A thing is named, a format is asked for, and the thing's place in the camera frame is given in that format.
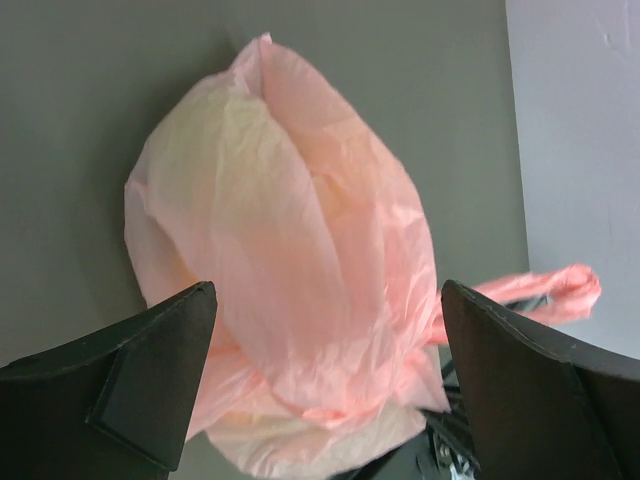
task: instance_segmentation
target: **crumpled plastic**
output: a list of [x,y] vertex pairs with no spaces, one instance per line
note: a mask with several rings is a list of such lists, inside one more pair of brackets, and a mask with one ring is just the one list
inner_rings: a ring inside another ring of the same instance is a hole
[[[242,471],[322,479],[448,408],[431,235],[401,163],[309,63],[252,41],[150,135],[125,187],[125,239],[149,305],[200,281],[219,308],[188,436]],[[528,316],[589,314],[585,266],[479,287]]]

